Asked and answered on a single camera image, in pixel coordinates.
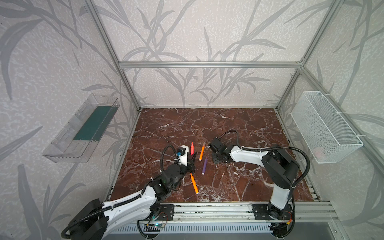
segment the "green mat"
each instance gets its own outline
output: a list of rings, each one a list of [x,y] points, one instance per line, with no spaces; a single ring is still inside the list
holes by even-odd
[[[97,106],[73,140],[100,141],[118,107]]]

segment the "brown marble tabletop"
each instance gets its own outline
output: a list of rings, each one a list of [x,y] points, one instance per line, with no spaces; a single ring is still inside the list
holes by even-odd
[[[168,202],[197,201],[269,201],[273,183],[264,167],[244,162],[214,164],[211,150],[198,157],[203,145],[227,130],[236,129],[240,144],[248,147],[288,146],[287,138],[272,108],[198,108],[198,109],[143,109],[114,186],[111,200],[141,190],[151,177],[160,174],[160,156],[165,146],[190,146],[199,154],[195,161],[194,178],[199,189],[195,194],[187,174]],[[226,144],[234,144],[236,134],[223,137]],[[164,156],[164,168],[173,163],[171,149]],[[205,175],[202,169],[208,157]],[[313,201],[305,182],[294,192],[296,201]]]

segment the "orange marker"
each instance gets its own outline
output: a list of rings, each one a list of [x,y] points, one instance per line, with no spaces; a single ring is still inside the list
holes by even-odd
[[[201,161],[201,159],[203,158],[204,149],[205,149],[205,142],[203,143],[203,147],[201,148],[201,153],[200,153],[199,161]]]
[[[198,194],[199,191],[197,190],[196,182],[195,182],[195,179],[192,176],[192,173],[191,173],[191,180],[192,180],[193,187],[195,189],[195,193]]]

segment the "transparent bin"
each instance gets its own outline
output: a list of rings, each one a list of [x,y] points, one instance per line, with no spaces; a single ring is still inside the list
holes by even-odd
[[[53,162],[88,162],[119,106],[116,97],[91,94],[43,156]]]
[[[363,143],[319,91],[303,92],[291,116],[317,163],[339,162]]]

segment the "wallpaper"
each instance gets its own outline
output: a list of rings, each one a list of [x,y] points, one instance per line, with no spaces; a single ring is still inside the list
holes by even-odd
[[[331,0],[94,2],[120,61],[299,61],[331,4]],[[293,69],[125,72],[145,107],[273,107]]]
[[[59,240],[104,198],[137,116],[82,1],[0,1],[0,239]],[[88,163],[42,152],[91,94],[120,107]]]
[[[290,113],[303,91],[314,91],[300,76],[279,110],[292,143],[311,159],[309,177],[321,200],[331,201],[351,240],[379,240],[384,235],[384,178],[361,149],[338,163],[318,164]]]
[[[346,1],[306,67],[384,155],[384,1]]]
[[[146,107],[274,107],[293,72],[292,68],[142,68],[126,71],[126,76],[140,105]]]

